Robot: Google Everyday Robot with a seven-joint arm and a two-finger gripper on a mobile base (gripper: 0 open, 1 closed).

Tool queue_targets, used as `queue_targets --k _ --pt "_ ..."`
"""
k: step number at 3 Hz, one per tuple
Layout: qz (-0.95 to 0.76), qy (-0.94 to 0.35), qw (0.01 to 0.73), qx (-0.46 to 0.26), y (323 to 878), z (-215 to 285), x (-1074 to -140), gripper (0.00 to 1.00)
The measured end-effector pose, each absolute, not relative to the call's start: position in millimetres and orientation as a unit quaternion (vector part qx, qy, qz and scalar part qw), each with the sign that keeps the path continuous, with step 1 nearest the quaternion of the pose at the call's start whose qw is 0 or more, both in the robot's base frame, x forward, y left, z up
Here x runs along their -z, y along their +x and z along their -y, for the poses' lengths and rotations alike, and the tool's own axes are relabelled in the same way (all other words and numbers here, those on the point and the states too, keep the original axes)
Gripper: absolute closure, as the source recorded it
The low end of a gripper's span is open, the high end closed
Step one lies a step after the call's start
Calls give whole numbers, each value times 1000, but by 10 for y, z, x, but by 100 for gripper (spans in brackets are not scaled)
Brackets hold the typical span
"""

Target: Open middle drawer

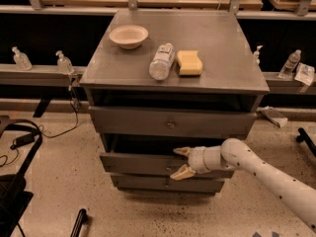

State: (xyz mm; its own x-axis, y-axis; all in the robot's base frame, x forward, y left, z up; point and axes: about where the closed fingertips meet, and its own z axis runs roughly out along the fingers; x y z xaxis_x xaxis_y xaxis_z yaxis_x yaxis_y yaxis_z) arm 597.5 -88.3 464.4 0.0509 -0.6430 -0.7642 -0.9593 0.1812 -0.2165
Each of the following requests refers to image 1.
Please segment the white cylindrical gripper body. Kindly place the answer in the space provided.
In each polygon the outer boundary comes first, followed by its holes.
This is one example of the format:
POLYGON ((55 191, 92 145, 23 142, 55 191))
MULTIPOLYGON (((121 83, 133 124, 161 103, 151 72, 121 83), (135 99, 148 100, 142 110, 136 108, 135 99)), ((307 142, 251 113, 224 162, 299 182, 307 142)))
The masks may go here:
POLYGON ((190 150, 188 157, 189 166, 198 174, 223 170, 225 162, 221 157, 221 147, 195 147, 190 150))

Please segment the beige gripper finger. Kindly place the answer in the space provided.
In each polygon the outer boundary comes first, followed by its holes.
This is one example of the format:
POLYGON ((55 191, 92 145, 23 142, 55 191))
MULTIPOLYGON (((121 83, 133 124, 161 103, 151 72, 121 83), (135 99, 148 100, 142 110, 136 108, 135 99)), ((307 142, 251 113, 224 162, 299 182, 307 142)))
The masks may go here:
POLYGON ((178 155, 182 155, 185 157, 189 157, 191 153, 191 148, 190 147, 180 147, 180 148, 175 148, 173 150, 174 153, 178 155))
POLYGON ((197 172, 192 169, 189 165, 184 164, 180 169, 170 176, 175 181, 180 181, 193 177, 197 172))

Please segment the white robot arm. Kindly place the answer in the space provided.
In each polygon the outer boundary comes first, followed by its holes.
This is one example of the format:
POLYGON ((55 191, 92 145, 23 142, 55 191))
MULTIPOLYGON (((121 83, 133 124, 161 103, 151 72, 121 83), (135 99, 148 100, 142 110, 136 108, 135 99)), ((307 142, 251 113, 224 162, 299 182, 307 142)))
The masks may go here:
POLYGON ((215 170, 243 170, 253 175, 313 232, 316 232, 316 190, 261 159, 245 142, 228 138, 219 146, 175 148, 188 163, 170 176, 175 181, 215 170))

